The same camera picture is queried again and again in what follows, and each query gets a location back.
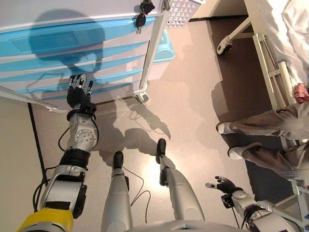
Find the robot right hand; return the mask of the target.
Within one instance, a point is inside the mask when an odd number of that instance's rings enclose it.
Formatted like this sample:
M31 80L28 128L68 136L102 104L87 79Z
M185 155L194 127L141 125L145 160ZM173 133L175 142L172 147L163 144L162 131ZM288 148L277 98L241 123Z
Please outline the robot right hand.
M225 194L231 194L235 191L236 185L223 176L215 176L217 183L206 183L205 186L209 189L218 189Z

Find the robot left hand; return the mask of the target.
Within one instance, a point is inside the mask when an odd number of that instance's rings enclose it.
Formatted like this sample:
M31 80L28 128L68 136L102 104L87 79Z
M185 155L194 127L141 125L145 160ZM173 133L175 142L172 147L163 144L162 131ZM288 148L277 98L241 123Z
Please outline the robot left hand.
M75 109L77 106L80 106L82 109L94 107L94 104L91 102L93 81L90 81L85 88L86 81L87 76L85 73L70 76L67 103L72 109Z

